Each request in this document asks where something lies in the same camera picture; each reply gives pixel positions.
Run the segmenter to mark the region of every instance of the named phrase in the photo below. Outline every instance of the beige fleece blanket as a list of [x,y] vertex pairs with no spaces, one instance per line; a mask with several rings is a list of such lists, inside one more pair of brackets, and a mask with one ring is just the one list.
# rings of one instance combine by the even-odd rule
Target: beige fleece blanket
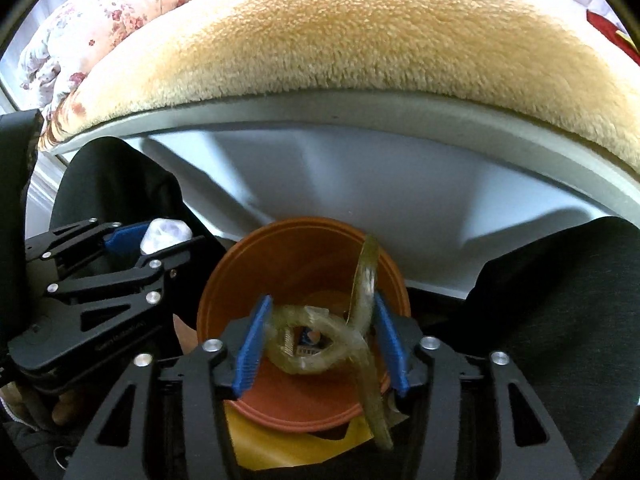
[[510,108],[640,170],[640,68],[560,0],[193,0],[101,60],[40,147],[142,110],[313,88]]

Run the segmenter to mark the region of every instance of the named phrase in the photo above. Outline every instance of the black pants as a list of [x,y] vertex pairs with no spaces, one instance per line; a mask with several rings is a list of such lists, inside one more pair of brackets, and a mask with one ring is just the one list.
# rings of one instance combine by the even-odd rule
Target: black pants
[[[117,139],[94,140],[74,157],[51,226],[90,217],[182,219],[194,234],[209,235],[182,202],[175,177]],[[194,320],[195,312],[185,319]],[[433,334],[468,354],[508,352],[589,478],[640,396],[640,232],[604,218],[493,260],[462,311]],[[323,464],[325,473],[343,478],[333,465]]]

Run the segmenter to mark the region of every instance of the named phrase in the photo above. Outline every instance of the red object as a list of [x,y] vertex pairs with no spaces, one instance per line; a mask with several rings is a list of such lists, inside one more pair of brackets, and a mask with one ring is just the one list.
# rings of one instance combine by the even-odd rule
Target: red object
[[620,47],[626,54],[640,66],[640,54],[629,44],[625,38],[618,34],[618,28],[607,18],[587,10],[587,21],[597,28],[611,43]]
[[[254,231],[234,245],[213,271],[200,300],[198,340],[219,336],[226,324],[248,316],[261,294],[276,305],[311,304],[342,316],[349,309],[364,233],[328,218],[294,218]],[[378,288],[388,306],[411,315],[402,275],[380,250]],[[389,386],[375,350],[381,390]],[[265,358],[254,386],[232,404],[268,428],[293,433],[328,430],[362,413],[349,367],[315,376],[288,375]]]

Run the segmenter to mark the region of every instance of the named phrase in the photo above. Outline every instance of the gray surface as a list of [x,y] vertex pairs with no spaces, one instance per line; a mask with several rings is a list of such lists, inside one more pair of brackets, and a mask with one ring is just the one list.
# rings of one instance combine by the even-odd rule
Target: gray surface
[[376,235],[411,285],[452,296],[489,259],[605,214],[469,150],[359,128],[203,127],[128,142],[176,175],[216,234],[334,218]]
[[640,226],[640,185],[588,147],[516,114],[425,93],[307,91],[213,100],[114,120],[56,153],[100,136],[139,136],[207,125],[336,124],[436,140],[513,164],[575,189]]

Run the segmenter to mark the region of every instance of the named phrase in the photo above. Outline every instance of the white blanket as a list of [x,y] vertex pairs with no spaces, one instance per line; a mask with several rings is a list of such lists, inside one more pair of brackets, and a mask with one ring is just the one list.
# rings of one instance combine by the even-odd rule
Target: white blanket
[[20,56],[22,88],[46,120],[91,69],[132,32],[190,0],[68,0]]

